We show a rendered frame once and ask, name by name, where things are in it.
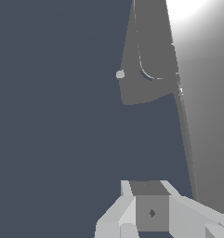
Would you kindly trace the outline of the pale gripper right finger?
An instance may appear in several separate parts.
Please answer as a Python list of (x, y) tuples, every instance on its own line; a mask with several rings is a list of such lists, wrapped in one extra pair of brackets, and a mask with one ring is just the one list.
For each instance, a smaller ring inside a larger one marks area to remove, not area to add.
[(181, 196), (167, 180), (161, 183), (170, 193), (169, 233), (174, 238), (224, 238), (224, 214)]

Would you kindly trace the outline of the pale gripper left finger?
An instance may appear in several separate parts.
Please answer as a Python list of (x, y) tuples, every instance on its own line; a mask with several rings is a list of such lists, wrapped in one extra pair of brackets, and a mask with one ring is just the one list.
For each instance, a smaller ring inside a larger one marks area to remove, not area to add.
[(128, 180), (121, 181), (121, 196), (98, 220), (94, 238), (138, 238), (136, 197)]

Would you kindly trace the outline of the grey square block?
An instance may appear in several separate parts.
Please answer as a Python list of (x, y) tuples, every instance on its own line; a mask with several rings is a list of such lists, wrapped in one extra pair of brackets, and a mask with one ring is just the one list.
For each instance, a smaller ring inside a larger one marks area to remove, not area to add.
[(169, 231), (169, 195), (159, 180), (129, 181), (136, 197), (138, 231)]

